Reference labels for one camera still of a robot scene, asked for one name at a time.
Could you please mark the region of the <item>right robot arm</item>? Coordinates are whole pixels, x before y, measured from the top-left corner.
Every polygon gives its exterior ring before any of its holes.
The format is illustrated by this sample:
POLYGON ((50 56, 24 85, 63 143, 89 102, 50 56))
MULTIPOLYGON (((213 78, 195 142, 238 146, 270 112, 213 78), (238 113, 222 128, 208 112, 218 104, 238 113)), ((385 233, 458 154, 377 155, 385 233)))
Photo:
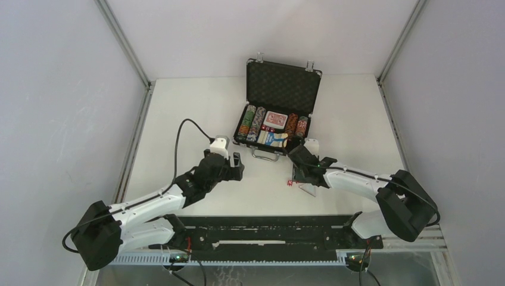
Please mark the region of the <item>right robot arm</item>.
POLYGON ((378 205, 373 212, 357 212, 347 223, 344 240, 352 248, 368 238, 386 234, 415 241, 441 215, 438 206, 414 176, 406 170, 379 175, 348 167, 335 158, 319 160, 304 145, 293 148, 289 159, 309 185, 348 191, 378 205))

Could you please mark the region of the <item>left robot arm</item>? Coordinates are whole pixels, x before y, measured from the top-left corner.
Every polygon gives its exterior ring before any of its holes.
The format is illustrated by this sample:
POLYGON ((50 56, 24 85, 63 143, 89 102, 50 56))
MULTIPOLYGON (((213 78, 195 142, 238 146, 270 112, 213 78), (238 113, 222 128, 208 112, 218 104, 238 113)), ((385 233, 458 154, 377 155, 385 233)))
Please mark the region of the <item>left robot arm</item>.
POLYGON ((91 204, 68 237, 89 271, 102 269, 118 254, 139 247, 166 243, 179 248, 186 232, 166 216, 201 201, 222 181, 241 181, 244 169, 240 153, 225 158, 206 151, 198 166, 159 191, 110 206, 103 201, 91 204))

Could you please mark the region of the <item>blue texas holdem card box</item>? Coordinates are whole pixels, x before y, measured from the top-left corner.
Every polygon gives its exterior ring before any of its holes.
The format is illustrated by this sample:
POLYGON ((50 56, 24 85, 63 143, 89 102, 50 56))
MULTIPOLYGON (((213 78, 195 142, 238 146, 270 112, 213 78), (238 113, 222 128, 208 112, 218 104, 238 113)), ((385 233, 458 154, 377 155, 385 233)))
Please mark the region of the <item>blue texas holdem card box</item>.
POLYGON ((281 148, 285 146, 285 140, 288 136, 287 133, 274 133, 261 130, 258 135, 257 143, 268 147, 281 148))

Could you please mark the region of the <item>black poker set case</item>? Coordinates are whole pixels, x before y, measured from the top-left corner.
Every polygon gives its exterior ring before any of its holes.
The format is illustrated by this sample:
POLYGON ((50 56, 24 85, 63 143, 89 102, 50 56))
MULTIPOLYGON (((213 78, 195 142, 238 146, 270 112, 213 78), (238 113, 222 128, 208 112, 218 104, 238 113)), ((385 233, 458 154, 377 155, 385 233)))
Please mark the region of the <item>black poker set case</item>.
POLYGON ((310 130, 311 117, 323 76, 321 70, 308 61, 305 67, 276 63, 263 59, 259 53, 256 58, 246 61, 246 105, 233 133, 233 143, 251 151, 254 158, 276 162, 286 152, 281 147, 273 147, 249 141, 248 131, 244 131, 244 118, 250 106, 263 107, 265 112, 285 115, 292 113, 307 118, 304 137, 310 130))

